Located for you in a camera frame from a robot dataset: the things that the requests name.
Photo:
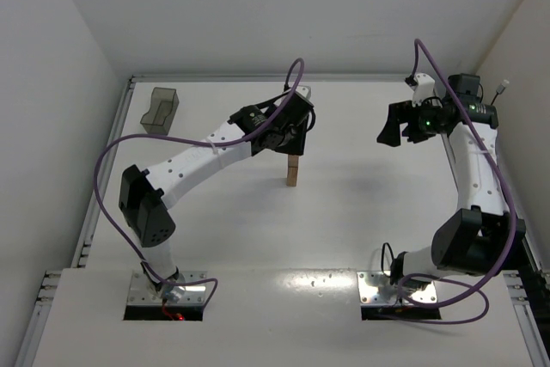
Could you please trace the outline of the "plain wood cube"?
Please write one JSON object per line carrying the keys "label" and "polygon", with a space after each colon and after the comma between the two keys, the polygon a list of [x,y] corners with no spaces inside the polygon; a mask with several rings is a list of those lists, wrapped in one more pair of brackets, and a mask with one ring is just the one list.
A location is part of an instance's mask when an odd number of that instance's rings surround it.
{"label": "plain wood cube", "polygon": [[299,163],[300,156],[288,155],[288,165],[295,168]]}

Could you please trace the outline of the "long wood block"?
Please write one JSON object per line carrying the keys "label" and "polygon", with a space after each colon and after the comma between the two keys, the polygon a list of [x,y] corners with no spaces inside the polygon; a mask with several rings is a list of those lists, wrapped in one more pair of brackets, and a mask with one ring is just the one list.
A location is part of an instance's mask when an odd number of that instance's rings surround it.
{"label": "long wood block", "polygon": [[287,165],[287,175],[288,176],[297,176],[297,174],[298,174],[298,165],[289,163]]}

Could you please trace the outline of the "wood cube red letter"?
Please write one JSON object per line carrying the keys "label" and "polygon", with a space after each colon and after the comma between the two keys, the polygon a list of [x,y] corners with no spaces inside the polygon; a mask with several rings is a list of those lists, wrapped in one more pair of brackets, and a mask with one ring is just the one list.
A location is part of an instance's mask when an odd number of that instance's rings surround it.
{"label": "wood cube red letter", "polygon": [[296,187],[298,182],[298,176],[294,174],[290,174],[286,177],[286,186],[288,187]]}

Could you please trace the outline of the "grey plastic tray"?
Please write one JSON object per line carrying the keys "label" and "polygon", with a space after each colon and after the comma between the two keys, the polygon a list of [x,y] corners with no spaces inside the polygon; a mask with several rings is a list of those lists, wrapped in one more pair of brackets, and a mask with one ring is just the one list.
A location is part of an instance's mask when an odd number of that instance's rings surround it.
{"label": "grey plastic tray", "polygon": [[140,120],[145,132],[167,136],[179,102],[176,89],[154,87],[150,97],[150,107]]}

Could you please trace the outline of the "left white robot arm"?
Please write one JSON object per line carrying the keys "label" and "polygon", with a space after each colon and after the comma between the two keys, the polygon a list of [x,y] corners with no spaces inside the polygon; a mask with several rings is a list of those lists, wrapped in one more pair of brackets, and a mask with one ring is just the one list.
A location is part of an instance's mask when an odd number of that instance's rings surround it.
{"label": "left white robot arm", "polygon": [[144,256],[144,273],[155,291],[169,287],[166,279],[183,282],[170,252],[169,238],[176,224],[169,210],[203,181],[228,166],[264,150],[301,156],[314,105],[298,92],[281,109],[275,99],[241,108],[200,146],[193,146],[165,162],[141,170],[131,165],[122,174],[119,209],[133,230]]}

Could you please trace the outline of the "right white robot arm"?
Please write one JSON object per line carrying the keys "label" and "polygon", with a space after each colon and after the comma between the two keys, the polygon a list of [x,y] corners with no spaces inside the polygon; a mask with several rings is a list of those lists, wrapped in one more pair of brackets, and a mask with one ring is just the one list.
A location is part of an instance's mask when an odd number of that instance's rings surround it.
{"label": "right white robot arm", "polygon": [[435,81],[424,73],[406,78],[412,99],[389,105],[377,141],[390,147],[440,136],[457,190],[455,213],[436,231],[431,245],[393,258],[391,284],[424,289],[428,277],[497,275],[526,232],[510,213],[493,166],[497,165],[498,112],[483,103],[480,78],[448,79],[454,94],[437,97]]}

